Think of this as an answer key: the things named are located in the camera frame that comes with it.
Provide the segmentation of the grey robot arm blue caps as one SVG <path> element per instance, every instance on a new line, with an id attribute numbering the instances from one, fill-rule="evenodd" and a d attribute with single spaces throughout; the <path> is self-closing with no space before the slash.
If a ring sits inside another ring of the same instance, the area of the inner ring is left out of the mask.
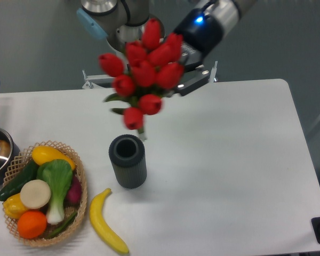
<path id="1" fill-rule="evenodd" d="M 181 61 L 186 72 L 195 77 L 173 88 L 167 96 L 185 96 L 214 82 L 216 68 L 204 68 L 205 57 L 227 36 L 255 1 L 199 1 L 175 27 L 183 36 Z M 149 1 L 82 1 L 77 17 L 96 39 L 105 39 L 118 56 L 125 44 L 144 34 L 146 22 L 153 17 Z"/>

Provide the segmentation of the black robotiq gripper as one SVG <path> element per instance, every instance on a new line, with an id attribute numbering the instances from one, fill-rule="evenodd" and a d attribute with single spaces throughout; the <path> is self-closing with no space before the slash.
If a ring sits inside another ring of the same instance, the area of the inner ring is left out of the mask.
<path id="1" fill-rule="evenodd" d="M 241 19 L 236 1 L 199 1 L 174 28 L 182 35 L 182 50 L 188 54 L 185 71 L 195 76 L 174 88 L 174 94 L 186 96 L 209 82 L 210 72 L 204 58 L 223 40 Z"/>

